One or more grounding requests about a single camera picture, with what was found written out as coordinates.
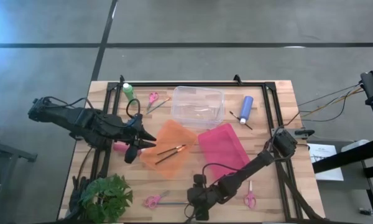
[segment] transparent storage box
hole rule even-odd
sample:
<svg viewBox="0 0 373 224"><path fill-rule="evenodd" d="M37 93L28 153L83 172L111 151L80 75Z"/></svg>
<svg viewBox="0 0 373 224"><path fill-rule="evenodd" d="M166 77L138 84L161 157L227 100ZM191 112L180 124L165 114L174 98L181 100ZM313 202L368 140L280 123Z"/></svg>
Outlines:
<svg viewBox="0 0 373 224"><path fill-rule="evenodd" d="M178 86L172 116L182 126L212 129L224 120L224 93L212 88Z"/></svg>

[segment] blue spray bottle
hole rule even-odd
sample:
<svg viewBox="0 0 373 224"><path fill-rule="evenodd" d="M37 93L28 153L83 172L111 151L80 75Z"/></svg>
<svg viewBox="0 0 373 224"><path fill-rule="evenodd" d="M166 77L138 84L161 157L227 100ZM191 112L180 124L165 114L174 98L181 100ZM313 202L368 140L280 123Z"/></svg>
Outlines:
<svg viewBox="0 0 373 224"><path fill-rule="evenodd" d="M253 105L253 97L245 96L244 101L243 101L243 105L242 105L241 115L240 115L241 124L246 124L246 121L249 119L250 110L251 110L252 105Z"/></svg>

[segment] pink plastic tray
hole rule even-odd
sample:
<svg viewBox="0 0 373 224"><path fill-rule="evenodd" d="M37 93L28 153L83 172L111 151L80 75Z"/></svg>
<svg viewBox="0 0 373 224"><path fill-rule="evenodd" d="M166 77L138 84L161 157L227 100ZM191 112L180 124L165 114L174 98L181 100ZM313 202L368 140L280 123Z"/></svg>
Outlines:
<svg viewBox="0 0 373 224"><path fill-rule="evenodd" d="M240 169L250 162L230 124L223 124L198 136L199 145L207 162L217 162L229 167ZM233 172L220 166L209 166L214 178Z"/></svg>

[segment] green bottle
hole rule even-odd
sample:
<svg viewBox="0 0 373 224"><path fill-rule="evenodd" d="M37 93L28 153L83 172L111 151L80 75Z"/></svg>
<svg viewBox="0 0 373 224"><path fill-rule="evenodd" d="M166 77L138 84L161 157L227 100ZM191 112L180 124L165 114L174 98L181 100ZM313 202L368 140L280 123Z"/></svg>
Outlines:
<svg viewBox="0 0 373 224"><path fill-rule="evenodd" d="M130 100L132 100L134 98L137 98L136 95L134 94L132 86L128 83L123 84L123 92L124 92L124 94L126 94L126 97L129 100L129 102L130 102Z"/></svg>

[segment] potted plant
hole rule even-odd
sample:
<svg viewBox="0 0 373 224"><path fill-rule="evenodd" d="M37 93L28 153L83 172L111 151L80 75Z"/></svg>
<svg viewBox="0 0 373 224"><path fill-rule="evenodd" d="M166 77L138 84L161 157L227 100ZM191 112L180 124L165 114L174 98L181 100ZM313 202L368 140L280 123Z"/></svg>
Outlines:
<svg viewBox="0 0 373 224"><path fill-rule="evenodd" d="M116 222L126 207L130 207L129 202L132 203L132 191L129 188L124 176L120 178L117 174L94 180L80 198L87 218L95 223L105 220Z"/></svg>

